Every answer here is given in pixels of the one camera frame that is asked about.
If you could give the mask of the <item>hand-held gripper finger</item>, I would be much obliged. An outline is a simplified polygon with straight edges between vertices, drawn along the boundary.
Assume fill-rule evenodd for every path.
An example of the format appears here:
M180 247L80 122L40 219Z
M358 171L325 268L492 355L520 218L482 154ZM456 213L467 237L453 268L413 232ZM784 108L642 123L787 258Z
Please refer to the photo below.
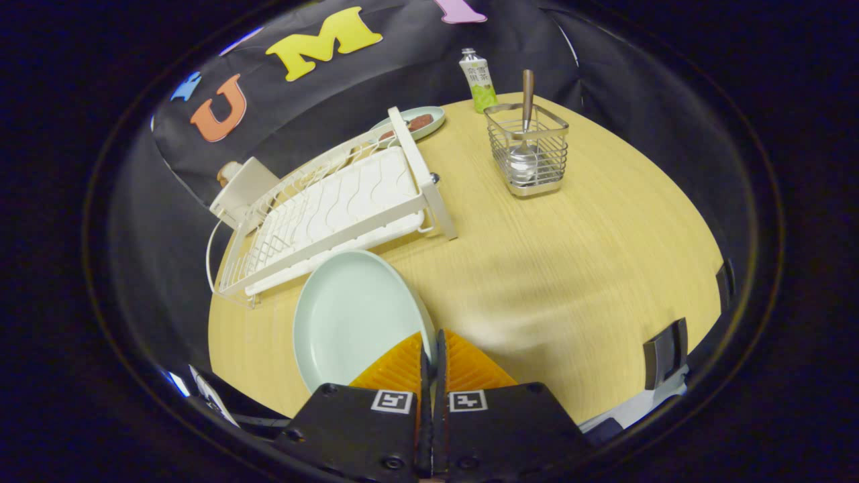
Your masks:
M438 333L433 475L441 480L555 480L591 444L550 389L518 383L457 333Z
M425 470L429 383L430 362L415 333L351 385L320 385L274 446L345 480L418 480Z

